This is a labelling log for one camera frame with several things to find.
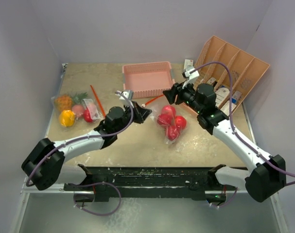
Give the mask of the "clear zip bag red apples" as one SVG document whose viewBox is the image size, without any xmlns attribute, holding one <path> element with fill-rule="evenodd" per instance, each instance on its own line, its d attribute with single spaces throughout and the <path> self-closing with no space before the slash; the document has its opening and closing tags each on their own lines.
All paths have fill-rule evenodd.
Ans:
<svg viewBox="0 0 295 233">
<path fill-rule="evenodd" d="M 169 104 L 164 95 L 155 97 L 141 105 L 152 110 L 150 118 L 156 124 L 157 131 L 166 144 L 176 143 L 187 131 L 188 121 L 178 106 Z"/>
</svg>

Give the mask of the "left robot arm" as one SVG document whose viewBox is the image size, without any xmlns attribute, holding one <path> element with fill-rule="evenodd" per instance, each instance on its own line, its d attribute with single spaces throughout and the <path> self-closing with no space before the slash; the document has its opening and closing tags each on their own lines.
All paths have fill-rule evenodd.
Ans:
<svg viewBox="0 0 295 233">
<path fill-rule="evenodd" d="M 54 184 L 75 183 L 80 190 L 89 189 L 92 179 L 87 171 L 65 163 L 87 152 L 109 147 L 131 123 L 142 124 L 151 113 L 152 110 L 133 101 L 129 106 L 112 107 L 100 124 L 84 135 L 55 142 L 48 138 L 40 140 L 21 165 L 28 176 L 26 186 L 42 191 Z"/>
</svg>

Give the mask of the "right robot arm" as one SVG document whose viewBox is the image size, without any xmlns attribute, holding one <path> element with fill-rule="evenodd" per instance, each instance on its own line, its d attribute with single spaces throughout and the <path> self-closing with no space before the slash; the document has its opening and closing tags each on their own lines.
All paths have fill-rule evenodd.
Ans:
<svg viewBox="0 0 295 233">
<path fill-rule="evenodd" d="M 233 125 L 230 118 L 216 107 L 216 93 L 210 84 L 175 83 L 163 91 L 169 104 L 186 104 L 197 113 L 199 125 L 222 141 L 244 163 L 246 170 L 218 166 L 208 177 L 208 185 L 219 190 L 224 185 L 245 188 L 257 202 L 263 202 L 286 185 L 285 160 L 260 149 Z"/>
</svg>

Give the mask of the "pink plastic basket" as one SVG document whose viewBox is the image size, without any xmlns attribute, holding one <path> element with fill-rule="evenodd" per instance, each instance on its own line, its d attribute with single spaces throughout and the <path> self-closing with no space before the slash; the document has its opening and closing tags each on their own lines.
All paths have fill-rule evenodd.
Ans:
<svg viewBox="0 0 295 233">
<path fill-rule="evenodd" d="M 122 67 L 123 88 L 134 92 L 133 99 L 162 95 L 175 83 L 170 62 L 130 64 Z"/>
</svg>

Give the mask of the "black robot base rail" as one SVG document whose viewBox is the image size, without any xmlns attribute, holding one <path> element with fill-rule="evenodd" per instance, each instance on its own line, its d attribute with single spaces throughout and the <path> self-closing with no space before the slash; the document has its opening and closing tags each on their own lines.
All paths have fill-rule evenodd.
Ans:
<svg viewBox="0 0 295 233">
<path fill-rule="evenodd" d="M 86 177 L 74 185 L 64 185 L 66 191 L 90 191 L 94 201 L 109 198 L 186 198 L 224 202 L 230 185 L 211 178 L 212 167 L 95 167 L 83 166 Z"/>
</svg>

